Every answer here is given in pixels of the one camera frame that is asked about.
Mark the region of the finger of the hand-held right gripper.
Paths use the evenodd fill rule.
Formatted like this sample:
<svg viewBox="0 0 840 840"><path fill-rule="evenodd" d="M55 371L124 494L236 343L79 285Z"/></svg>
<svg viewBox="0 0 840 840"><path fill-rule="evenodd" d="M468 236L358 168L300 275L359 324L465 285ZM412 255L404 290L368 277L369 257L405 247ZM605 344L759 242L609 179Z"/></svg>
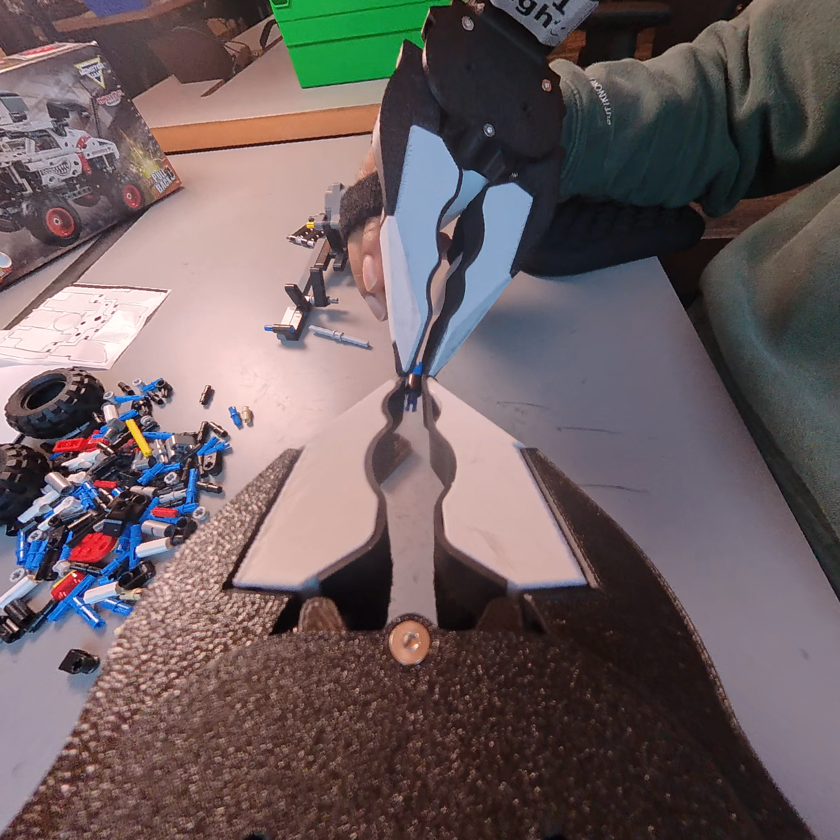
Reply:
<svg viewBox="0 0 840 840"><path fill-rule="evenodd" d="M460 169L445 142L412 126L395 210L381 227L388 316L397 370L411 371L431 312L427 288L438 264L442 212L459 190Z"/></svg>
<svg viewBox="0 0 840 840"><path fill-rule="evenodd" d="M532 196L516 183L489 186L461 214L461 250L445 279L444 304L429 333L423 372L435 376L466 341L511 280Z"/></svg>

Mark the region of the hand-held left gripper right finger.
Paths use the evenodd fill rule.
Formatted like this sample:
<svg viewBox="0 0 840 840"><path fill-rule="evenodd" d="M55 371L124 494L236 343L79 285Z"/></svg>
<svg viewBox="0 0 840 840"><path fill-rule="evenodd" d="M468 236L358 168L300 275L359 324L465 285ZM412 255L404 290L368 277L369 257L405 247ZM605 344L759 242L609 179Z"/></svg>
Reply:
<svg viewBox="0 0 840 840"><path fill-rule="evenodd" d="M440 612L482 612L505 595L586 585L516 438L436 382L425 383Z"/></svg>

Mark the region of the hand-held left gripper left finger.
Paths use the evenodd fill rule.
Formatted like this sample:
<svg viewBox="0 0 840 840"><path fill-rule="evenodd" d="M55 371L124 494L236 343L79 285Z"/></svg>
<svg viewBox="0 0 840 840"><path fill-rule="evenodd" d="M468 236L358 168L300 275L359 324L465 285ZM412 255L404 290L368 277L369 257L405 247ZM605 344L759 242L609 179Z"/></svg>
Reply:
<svg viewBox="0 0 840 840"><path fill-rule="evenodd" d="M402 462L401 420L402 387L386 382L313 437L233 585L386 612L393 565L381 485Z"/></svg>

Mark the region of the grey and black brick chassis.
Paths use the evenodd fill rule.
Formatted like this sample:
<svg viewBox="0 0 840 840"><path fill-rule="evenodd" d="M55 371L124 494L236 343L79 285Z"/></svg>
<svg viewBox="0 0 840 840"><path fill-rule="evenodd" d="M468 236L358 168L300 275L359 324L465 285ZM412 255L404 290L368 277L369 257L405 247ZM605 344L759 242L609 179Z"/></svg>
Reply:
<svg viewBox="0 0 840 840"><path fill-rule="evenodd" d="M279 340L298 341L315 308L326 308L338 299L328 296L324 285L324 274L330 266L342 271L348 262L348 250L340 232L340 212L337 205L325 206L325 212L311 216L309 220L287 240L295 245L313 249L321 245L314 262L309 268L306 286L300 289L295 283L285 285L285 291L292 301L279 323L265 326Z"/></svg>

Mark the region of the pile of small building pieces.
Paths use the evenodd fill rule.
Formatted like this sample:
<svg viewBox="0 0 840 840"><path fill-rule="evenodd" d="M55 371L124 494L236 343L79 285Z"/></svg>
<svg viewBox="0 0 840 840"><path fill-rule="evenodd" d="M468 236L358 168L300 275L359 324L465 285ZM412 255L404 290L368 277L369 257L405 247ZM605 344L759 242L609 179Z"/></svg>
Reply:
<svg viewBox="0 0 840 840"><path fill-rule="evenodd" d="M202 421L191 432L164 430L154 409L174 387L160 377L103 391L88 425L52 440L12 428L15 440L3 444L36 449L50 465L38 497L2 526L16 539L2 594L5 644L68 614L94 629L105 625L101 608L129 615L155 576L154 560L183 545L207 516L203 496L223 493L216 480L230 449L223 427ZM138 450L128 417L152 458Z"/></svg>

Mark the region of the grey desk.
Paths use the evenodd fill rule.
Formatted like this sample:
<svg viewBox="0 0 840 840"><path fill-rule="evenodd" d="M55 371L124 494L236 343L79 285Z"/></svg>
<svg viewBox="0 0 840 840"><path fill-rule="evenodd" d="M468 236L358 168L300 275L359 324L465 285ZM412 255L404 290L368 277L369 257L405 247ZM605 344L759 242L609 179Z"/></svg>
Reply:
<svg viewBox="0 0 840 840"><path fill-rule="evenodd" d="M303 448L392 378L348 277L320 321L372 350L262 332L310 258L282 236L365 145L179 155L185 189L64 273L170 291L105 382L163 375L177 429L256 421L124 624L2 648L2 823L47 770L2 838L838 838L838 600L655 260L520 276L440 376L528 450L586 585L438 611L422 413L386 612L296 633L228 583ZM100 667L59 671L72 648Z"/></svg>

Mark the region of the green storage bin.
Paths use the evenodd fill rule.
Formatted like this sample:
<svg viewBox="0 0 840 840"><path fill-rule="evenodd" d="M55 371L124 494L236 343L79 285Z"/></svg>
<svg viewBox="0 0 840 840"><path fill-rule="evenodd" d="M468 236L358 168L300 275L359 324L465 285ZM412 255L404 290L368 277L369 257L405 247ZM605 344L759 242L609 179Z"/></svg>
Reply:
<svg viewBox="0 0 840 840"><path fill-rule="evenodd" d="M303 88L388 78L406 39L422 44L431 6L448 1L272 1Z"/></svg>

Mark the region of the black toy tyre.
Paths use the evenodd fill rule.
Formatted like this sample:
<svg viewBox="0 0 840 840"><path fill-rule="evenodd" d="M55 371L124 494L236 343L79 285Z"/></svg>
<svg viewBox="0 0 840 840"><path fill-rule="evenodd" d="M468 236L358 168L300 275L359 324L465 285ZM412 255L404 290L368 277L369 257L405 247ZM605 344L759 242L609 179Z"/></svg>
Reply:
<svg viewBox="0 0 840 840"><path fill-rule="evenodd" d="M57 369L21 385L5 405L8 424L27 437L52 440L88 425L103 403L99 379L82 369Z"/></svg>
<svg viewBox="0 0 840 840"><path fill-rule="evenodd" d="M1 525L12 524L38 497L50 472L47 457L22 444L1 445Z"/></svg>

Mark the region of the white sticker sheet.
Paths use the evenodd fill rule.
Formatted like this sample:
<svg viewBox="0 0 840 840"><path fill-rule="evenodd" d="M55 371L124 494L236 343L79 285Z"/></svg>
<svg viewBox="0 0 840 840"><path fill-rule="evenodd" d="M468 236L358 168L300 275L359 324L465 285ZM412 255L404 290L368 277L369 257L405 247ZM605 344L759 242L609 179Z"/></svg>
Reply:
<svg viewBox="0 0 840 840"><path fill-rule="evenodd" d="M2 331L1 365L107 370L169 293L166 289L72 284Z"/></svg>

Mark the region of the toy truck box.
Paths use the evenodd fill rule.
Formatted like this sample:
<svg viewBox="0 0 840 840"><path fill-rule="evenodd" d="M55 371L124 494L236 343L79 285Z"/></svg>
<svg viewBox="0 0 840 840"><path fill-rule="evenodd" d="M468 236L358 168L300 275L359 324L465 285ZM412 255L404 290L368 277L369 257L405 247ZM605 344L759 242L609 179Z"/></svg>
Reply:
<svg viewBox="0 0 840 840"><path fill-rule="evenodd" d="M2 59L2 288L181 187L97 43Z"/></svg>

